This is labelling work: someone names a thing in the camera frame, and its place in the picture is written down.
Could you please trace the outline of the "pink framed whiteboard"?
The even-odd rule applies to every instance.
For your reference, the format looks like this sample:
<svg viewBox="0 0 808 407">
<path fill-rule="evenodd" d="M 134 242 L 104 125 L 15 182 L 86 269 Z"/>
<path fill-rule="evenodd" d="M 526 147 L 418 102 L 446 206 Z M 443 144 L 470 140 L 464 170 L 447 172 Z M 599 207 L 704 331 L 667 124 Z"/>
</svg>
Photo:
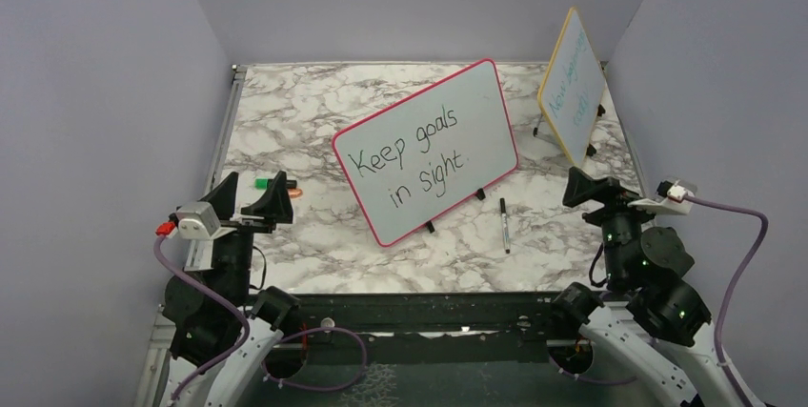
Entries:
<svg viewBox="0 0 808 407">
<path fill-rule="evenodd" d="M 518 166 L 496 64 L 482 59 L 337 132 L 376 243 L 392 246 Z"/>
</svg>

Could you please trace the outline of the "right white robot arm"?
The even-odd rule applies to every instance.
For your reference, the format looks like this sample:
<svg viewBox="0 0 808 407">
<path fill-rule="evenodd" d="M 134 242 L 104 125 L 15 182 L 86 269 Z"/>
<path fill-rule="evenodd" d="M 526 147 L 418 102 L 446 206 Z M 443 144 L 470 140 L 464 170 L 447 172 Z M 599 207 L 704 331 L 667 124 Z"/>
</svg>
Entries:
<svg viewBox="0 0 808 407">
<path fill-rule="evenodd" d="M 578 282 L 553 299 L 551 327 L 560 336 L 582 336 L 606 351 L 664 406 L 761 406 L 763 400 L 728 357 L 722 335 L 729 301 L 766 236 L 768 219 L 758 211 L 700 199 L 696 187 L 680 179 L 661 182 L 657 195 L 645 198 L 614 177 L 593 178 L 579 167 L 570 168 L 562 203 L 569 208 L 601 203 L 582 218 L 601 230 L 603 283 L 610 293 L 628 296 L 625 308 L 648 338 L 621 323 L 599 293 Z M 717 315 L 684 279 L 695 260 L 676 230 L 643 226 L 658 214 L 686 215 L 693 205 L 760 221 L 757 238 L 731 278 Z"/>
</svg>

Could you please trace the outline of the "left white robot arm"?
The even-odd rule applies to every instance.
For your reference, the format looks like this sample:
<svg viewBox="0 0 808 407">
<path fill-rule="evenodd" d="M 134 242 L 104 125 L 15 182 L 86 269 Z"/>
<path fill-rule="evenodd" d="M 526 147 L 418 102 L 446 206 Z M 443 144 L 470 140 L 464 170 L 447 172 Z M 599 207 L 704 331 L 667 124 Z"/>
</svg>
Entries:
<svg viewBox="0 0 808 407">
<path fill-rule="evenodd" d="M 230 173 L 155 231 L 155 257 L 172 273 L 162 315 L 175 327 L 163 406 L 233 406 L 272 347 L 303 328 L 299 298 L 274 286 L 251 291 L 254 237 L 293 223 L 296 183 L 279 172 L 254 203 L 237 209 L 238 179 Z M 171 263 L 162 244 L 173 236 L 210 242 L 210 268 L 187 272 Z"/>
</svg>

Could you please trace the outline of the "white whiteboard marker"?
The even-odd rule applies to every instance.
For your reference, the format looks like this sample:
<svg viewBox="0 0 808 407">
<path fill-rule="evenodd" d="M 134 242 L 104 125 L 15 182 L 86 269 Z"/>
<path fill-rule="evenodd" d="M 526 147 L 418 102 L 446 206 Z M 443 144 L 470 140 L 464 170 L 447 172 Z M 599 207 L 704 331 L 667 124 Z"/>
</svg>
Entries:
<svg viewBox="0 0 808 407">
<path fill-rule="evenodd" d="M 504 197 L 499 198 L 499 211 L 501 220 L 502 242 L 505 254 L 511 253 L 511 240 L 507 213 L 507 204 Z"/>
</svg>

